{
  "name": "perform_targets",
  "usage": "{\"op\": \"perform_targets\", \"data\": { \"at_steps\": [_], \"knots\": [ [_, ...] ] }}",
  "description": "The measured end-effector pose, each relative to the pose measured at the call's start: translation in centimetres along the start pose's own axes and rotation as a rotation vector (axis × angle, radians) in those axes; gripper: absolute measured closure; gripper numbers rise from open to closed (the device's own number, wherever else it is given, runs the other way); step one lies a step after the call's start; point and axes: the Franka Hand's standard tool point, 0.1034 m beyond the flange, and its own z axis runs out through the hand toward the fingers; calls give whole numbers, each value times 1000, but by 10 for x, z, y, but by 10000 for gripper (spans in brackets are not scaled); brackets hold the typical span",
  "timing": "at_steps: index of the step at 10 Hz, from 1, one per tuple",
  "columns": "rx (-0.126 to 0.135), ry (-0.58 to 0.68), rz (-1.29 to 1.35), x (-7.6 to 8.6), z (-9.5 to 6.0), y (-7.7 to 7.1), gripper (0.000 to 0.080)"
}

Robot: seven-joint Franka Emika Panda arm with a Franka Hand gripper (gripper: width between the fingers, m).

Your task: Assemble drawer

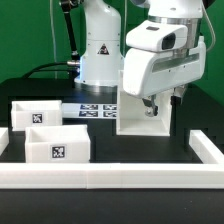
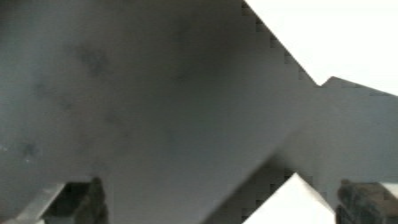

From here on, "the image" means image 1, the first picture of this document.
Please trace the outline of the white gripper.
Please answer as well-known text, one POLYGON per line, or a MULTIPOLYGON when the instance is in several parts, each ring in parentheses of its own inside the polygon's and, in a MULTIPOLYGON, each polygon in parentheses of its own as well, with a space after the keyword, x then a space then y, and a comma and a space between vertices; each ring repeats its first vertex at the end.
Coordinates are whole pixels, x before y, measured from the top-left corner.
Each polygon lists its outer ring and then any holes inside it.
POLYGON ((143 98, 145 114, 154 117, 158 114, 154 94, 174 88, 174 96, 183 99, 187 91, 184 84, 202 77, 205 58, 206 46, 202 36, 198 46, 185 58, 172 58, 172 51, 152 53, 130 49, 124 62, 123 89, 133 97, 143 98))

